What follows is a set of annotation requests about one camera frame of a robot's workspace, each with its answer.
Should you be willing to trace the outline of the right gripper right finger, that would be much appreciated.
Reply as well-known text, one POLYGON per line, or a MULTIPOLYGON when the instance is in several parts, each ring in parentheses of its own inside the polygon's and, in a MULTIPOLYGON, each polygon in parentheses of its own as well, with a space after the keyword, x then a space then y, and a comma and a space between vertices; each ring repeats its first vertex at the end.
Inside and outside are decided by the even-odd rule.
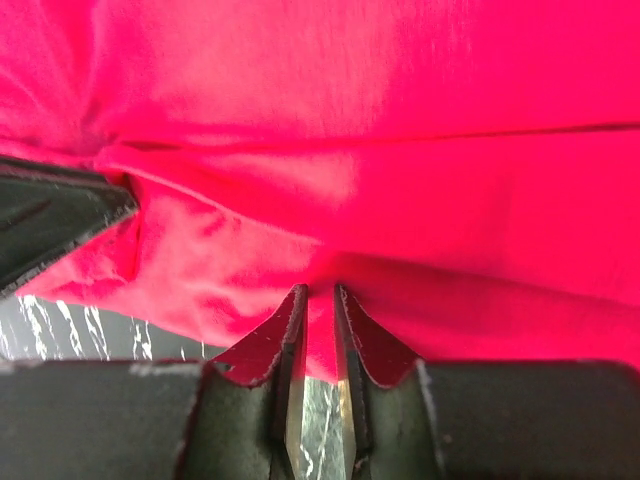
POLYGON ((436 361, 334 288, 350 479, 635 479, 639 375, 616 362, 436 361))

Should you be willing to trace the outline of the crimson red polo shirt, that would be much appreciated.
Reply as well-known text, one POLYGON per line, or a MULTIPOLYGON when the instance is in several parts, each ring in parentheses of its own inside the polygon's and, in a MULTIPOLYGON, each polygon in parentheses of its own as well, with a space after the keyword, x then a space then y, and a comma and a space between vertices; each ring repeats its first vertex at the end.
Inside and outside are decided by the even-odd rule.
POLYGON ((1 150, 140 210, 25 287, 228 346, 639 362, 635 1, 5 1, 1 150))

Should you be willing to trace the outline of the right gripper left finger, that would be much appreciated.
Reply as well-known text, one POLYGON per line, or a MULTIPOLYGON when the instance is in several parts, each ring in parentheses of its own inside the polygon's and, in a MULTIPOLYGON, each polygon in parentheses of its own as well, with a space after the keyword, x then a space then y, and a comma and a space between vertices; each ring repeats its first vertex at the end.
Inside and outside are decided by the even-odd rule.
POLYGON ((209 361, 1 365, 5 479, 292 479, 308 289, 209 361))

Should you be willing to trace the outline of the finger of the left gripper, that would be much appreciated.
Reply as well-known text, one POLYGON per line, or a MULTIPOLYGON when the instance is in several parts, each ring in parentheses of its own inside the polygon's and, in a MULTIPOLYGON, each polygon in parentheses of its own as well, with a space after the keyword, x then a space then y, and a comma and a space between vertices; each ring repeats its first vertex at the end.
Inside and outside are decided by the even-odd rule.
POLYGON ((138 211, 97 173, 1 157, 1 297, 138 211))

